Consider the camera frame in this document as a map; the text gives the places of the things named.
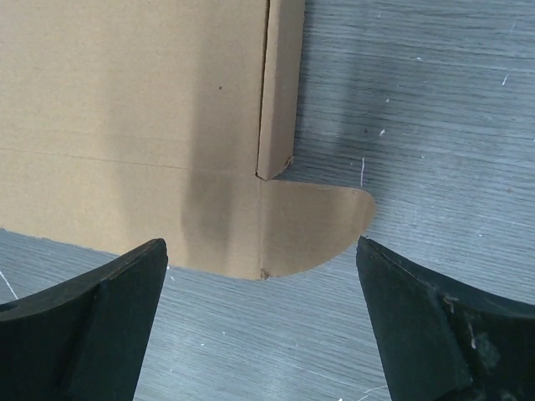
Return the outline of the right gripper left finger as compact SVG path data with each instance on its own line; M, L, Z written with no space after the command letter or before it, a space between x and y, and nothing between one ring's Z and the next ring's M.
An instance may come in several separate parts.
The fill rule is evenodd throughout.
M3 400L131 400L166 276L153 239L1 306Z

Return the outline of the cardboard box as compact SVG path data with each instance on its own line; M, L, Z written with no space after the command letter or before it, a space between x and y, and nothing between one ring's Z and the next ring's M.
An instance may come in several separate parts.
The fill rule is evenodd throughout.
M265 280L324 264L375 214L293 159L302 1L4 1L1 226Z

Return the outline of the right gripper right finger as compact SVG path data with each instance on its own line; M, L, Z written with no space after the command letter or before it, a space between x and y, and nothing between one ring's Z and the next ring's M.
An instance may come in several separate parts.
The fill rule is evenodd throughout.
M356 266L391 399L532 400L534 307L360 237Z

